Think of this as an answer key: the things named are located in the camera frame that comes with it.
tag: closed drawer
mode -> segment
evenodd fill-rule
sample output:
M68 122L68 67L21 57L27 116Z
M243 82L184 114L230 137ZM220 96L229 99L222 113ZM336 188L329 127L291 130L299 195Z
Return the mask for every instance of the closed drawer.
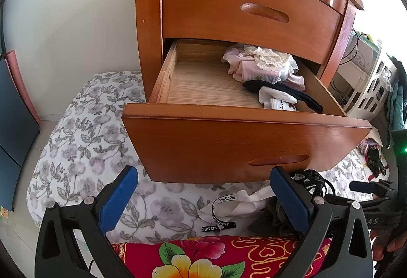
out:
M227 183L267 180L270 169L331 169L369 133L347 118L305 66L305 92L322 114L265 110L258 95L227 73L229 43L176 40L150 103L127 104L122 116L150 178L159 182Z
M243 42L323 64L341 15L319 0L162 0L164 38Z

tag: wooden dresser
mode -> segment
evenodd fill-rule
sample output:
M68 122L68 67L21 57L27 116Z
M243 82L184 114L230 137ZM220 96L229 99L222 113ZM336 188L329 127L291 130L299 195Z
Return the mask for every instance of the wooden dresser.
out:
M342 160L371 129L326 89L357 8L360 0L136 0L148 103L128 104L123 122L151 179L246 182L268 179L276 164L323 171ZM305 92L323 113L300 103L298 112L264 110L220 62L236 42L303 58Z

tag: white plastic basket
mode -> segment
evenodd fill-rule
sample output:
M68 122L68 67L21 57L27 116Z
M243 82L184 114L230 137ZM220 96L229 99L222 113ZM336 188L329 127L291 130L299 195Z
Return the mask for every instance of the white plastic basket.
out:
M339 75L353 89L348 92L350 96L343 108L347 116L370 121L378 114L389 95L381 79L383 70L390 70L390 84L393 85L397 68L382 48L369 75L352 61L338 67Z

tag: open drawer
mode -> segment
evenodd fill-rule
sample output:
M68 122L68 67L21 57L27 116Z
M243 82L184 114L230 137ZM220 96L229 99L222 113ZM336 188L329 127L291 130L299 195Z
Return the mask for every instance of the open drawer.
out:
M324 85L299 63L304 92L324 108L265 110L258 95L227 73L230 43L175 40L149 103L127 104L123 122L150 178L157 182L268 180L270 169L329 170L370 132L347 118Z

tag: red floral fabric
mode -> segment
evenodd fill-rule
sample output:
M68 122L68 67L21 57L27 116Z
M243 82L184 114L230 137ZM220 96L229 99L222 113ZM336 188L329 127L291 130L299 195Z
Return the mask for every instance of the red floral fabric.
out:
M116 243L113 249L137 278L270 278L296 247L286 237L203 237L156 245ZM305 277L318 273L325 239Z

